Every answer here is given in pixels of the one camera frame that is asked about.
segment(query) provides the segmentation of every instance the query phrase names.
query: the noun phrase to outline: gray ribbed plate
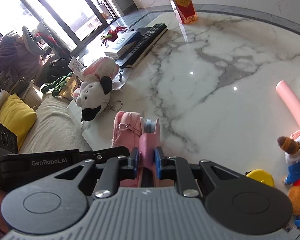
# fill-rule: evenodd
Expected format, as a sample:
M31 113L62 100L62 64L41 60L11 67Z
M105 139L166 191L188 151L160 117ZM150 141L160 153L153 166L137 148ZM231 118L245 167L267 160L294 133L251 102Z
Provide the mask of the gray ribbed plate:
M49 236L11 231L3 240L289 240L285 230L264 236L230 231L207 214L201 201L177 194L174 187L123 188L107 199L95 200L75 226Z

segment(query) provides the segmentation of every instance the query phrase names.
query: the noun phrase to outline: toy head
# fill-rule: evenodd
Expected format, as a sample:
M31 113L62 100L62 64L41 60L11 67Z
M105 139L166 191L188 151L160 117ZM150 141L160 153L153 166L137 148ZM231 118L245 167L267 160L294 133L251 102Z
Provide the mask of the toy head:
M82 108L81 121L91 121L107 106L112 90L110 77L102 77L100 82L83 82L74 91L74 101Z
M296 142L291 138L280 136L277 141L280 148L284 150L287 154L296 154L300 149L300 143Z

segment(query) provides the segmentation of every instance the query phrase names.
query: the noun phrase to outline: pink foam tube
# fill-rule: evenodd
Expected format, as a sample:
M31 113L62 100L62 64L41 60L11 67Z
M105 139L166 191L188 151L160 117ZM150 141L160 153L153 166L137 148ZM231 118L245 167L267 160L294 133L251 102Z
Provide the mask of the pink foam tube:
M296 120L300 128L300 100L296 94L291 90L285 81L280 81L275 88L279 96L285 102L290 110L293 118Z

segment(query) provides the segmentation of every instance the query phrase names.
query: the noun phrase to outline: white box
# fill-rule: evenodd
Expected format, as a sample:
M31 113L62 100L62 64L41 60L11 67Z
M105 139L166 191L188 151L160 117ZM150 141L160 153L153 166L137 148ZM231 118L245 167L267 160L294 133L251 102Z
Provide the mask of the white box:
M113 59L119 59L136 41L140 40L140 32L125 32L118 34L118 38L112 42L104 53Z

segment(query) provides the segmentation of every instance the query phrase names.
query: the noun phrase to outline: woman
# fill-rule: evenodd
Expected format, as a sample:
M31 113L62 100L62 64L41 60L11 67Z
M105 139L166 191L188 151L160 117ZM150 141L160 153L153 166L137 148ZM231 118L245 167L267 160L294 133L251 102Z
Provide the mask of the woman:
M0 39L0 73L11 68L14 81L23 77L30 81L42 66L42 58L26 49L23 36L11 31Z

